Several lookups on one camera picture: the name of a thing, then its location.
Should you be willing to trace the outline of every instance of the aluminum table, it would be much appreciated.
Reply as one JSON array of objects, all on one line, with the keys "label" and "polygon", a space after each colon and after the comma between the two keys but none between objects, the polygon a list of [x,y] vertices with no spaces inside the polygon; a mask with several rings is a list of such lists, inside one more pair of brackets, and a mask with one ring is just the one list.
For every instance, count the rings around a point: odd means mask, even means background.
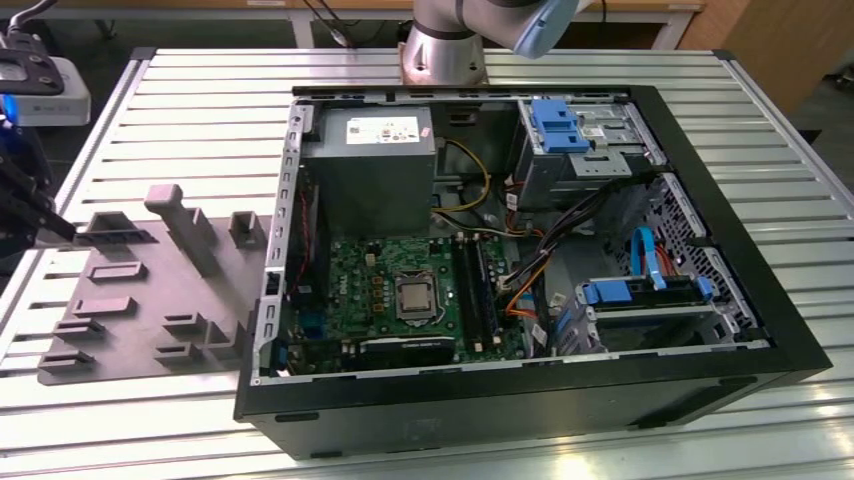
[{"label": "aluminum table", "polygon": [[[854,201],[738,62],[709,52],[490,51],[493,84],[661,89],[836,367],[681,428],[295,462],[233,421],[237,372],[44,387],[87,252],[28,252],[0,299],[0,476],[649,479],[854,475]],[[179,183],[209,217],[270,214],[298,84],[394,84],[393,50],[159,50],[132,60],[58,197],[86,223]]]}]

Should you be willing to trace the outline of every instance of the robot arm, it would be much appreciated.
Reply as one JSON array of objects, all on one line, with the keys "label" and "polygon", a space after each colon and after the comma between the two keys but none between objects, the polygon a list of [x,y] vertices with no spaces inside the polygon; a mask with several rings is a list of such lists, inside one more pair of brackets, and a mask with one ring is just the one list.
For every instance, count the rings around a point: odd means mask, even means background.
[{"label": "robot arm", "polygon": [[481,36],[538,58],[593,0],[419,0],[403,52],[407,80],[475,84],[486,74]]}]

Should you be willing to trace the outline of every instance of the wooden wall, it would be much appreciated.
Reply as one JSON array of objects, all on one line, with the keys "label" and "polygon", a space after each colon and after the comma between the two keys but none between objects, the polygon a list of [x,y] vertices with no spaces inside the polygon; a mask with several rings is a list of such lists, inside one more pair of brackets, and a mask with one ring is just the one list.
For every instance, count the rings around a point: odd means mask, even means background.
[{"label": "wooden wall", "polygon": [[854,0],[709,0],[680,48],[730,50],[794,112],[854,46]]}]

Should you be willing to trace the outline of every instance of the yellow wire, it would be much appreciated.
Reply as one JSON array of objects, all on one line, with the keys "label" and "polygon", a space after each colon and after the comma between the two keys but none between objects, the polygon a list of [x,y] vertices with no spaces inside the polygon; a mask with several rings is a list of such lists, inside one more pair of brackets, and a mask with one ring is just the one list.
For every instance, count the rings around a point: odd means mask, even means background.
[{"label": "yellow wire", "polygon": [[531,288],[531,284],[534,283],[534,280],[537,280],[537,277],[539,277],[541,274],[543,273],[543,270],[546,270],[546,265],[549,265],[549,260],[546,260],[546,263],[543,263],[543,266],[539,267],[539,269],[531,274],[529,281],[525,282],[525,285],[522,285],[522,288],[517,292],[517,295],[513,297],[513,300],[510,300],[510,303],[507,304],[507,309],[506,309],[507,313],[514,311],[514,306],[517,305],[517,302],[522,298],[522,295],[525,294],[526,290]]},{"label": "yellow wire", "polygon": [[459,149],[463,152],[466,152],[466,155],[469,155],[471,159],[475,161],[475,163],[478,164],[478,167],[481,167],[481,171],[483,172],[483,183],[485,183],[483,193],[481,194],[481,196],[474,202],[470,202],[466,205],[458,205],[457,207],[445,207],[445,208],[433,209],[434,212],[449,213],[449,212],[462,212],[463,210],[469,210],[470,208],[477,207],[478,204],[486,199],[487,195],[490,194],[490,172],[486,171],[486,165],[483,165],[483,160],[481,160],[481,157],[478,157],[475,153],[471,150],[469,150],[469,147],[466,147],[466,145],[459,143],[457,140],[451,140],[451,139],[446,139],[446,142],[459,147]]}]

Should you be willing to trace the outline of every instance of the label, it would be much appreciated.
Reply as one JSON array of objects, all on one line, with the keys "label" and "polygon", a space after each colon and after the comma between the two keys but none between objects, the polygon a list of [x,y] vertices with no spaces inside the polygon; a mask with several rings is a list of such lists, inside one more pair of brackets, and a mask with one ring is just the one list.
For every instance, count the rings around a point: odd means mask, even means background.
[{"label": "label", "polygon": [[417,117],[359,117],[347,120],[347,145],[418,143]]},{"label": "label", "polygon": [[519,208],[518,202],[519,202],[519,197],[517,196],[517,194],[509,193],[507,194],[507,210],[513,210],[515,212],[517,209]]},{"label": "label", "polygon": [[555,292],[555,294],[551,296],[551,300],[549,300],[549,306],[551,308],[555,308],[555,307],[563,306],[565,303],[566,303],[566,295],[562,295],[561,293]]},{"label": "label", "polygon": [[549,335],[546,334],[546,330],[543,330],[543,327],[539,326],[539,323],[534,324],[534,328],[531,329],[531,336],[534,337],[534,340],[537,340],[537,342],[545,347]]}]

